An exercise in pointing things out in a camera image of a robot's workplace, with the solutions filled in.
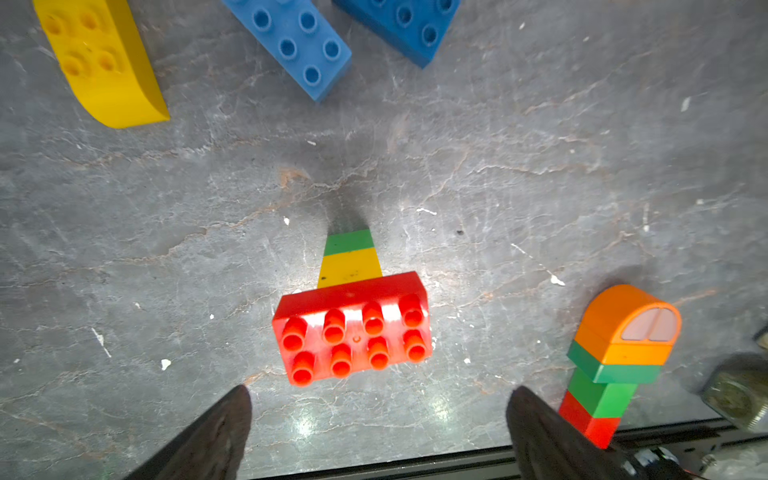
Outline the orange half-round lego piece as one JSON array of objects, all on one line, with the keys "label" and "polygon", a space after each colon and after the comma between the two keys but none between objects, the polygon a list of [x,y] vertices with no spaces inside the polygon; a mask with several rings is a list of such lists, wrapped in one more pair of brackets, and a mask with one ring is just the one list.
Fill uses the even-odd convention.
[{"label": "orange half-round lego piece", "polygon": [[632,285],[620,284],[589,303],[576,337],[582,344],[672,345],[681,328],[681,315],[673,305]]}]

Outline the orange long lego brick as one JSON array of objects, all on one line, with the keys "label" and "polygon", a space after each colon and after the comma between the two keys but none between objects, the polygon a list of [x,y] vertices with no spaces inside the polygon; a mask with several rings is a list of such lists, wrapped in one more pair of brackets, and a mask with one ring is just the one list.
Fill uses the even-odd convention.
[{"label": "orange long lego brick", "polygon": [[673,349],[673,344],[663,342],[610,343],[583,327],[574,340],[604,365],[664,365]]}]

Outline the green small lego brick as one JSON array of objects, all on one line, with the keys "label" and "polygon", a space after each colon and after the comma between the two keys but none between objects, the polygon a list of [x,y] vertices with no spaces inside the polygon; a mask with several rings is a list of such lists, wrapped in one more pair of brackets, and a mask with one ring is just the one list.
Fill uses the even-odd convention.
[{"label": "green small lego brick", "polygon": [[568,391],[593,418],[621,418],[637,388],[638,384],[594,383],[576,368]]},{"label": "green small lego brick", "polygon": [[371,249],[373,247],[374,242],[369,229],[329,235],[325,245],[324,257]]}]

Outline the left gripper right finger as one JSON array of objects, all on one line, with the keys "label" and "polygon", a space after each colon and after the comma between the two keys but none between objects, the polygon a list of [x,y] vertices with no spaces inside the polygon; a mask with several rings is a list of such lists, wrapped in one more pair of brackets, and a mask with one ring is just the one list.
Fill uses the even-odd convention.
[{"label": "left gripper right finger", "polygon": [[506,408],[507,426],[524,479],[628,479],[612,457],[597,448],[525,386]]}]

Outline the red small lego brick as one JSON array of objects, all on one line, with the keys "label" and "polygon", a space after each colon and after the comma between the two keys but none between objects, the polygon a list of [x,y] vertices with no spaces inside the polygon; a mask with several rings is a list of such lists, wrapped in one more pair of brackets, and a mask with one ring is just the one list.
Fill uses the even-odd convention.
[{"label": "red small lego brick", "polygon": [[559,408],[559,414],[595,446],[606,449],[620,424],[620,418],[594,418],[569,392]]}]

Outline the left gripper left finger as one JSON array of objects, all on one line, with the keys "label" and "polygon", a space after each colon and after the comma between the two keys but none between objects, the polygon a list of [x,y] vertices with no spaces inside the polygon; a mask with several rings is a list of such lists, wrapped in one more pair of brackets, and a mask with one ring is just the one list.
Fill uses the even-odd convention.
[{"label": "left gripper left finger", "polygon": [[251,424],[251,397],[238,385],[128,477],[234,479]]}]

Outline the light blue lego brick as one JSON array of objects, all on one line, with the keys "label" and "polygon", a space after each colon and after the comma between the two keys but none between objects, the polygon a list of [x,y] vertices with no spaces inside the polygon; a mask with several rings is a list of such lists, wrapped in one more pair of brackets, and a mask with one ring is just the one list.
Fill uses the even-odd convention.
[{"label": "light blue lego brick", "polygon": [[312,1],[224,4],[314,101],[322,101],[345,74],[351,50]]}]

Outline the yellow small lego brick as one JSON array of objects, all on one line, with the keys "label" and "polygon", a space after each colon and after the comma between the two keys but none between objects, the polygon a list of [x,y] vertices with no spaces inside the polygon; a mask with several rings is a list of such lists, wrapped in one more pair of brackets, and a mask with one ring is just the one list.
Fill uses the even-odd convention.
[{"label": "yellow small lego brick", "polygon": [[382,276],[375,248],[367,248],[323,257],[318,288],[364,281]]}]

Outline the red long lego brick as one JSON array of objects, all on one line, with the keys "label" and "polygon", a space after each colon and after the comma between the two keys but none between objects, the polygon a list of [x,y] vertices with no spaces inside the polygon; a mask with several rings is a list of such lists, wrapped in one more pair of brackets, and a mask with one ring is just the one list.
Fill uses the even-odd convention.
[{"label": "red long lego brick", "polygon": [[297,387],[419,363],[433,352],[427,292],[415,272],[285,295],[272,327]]}]

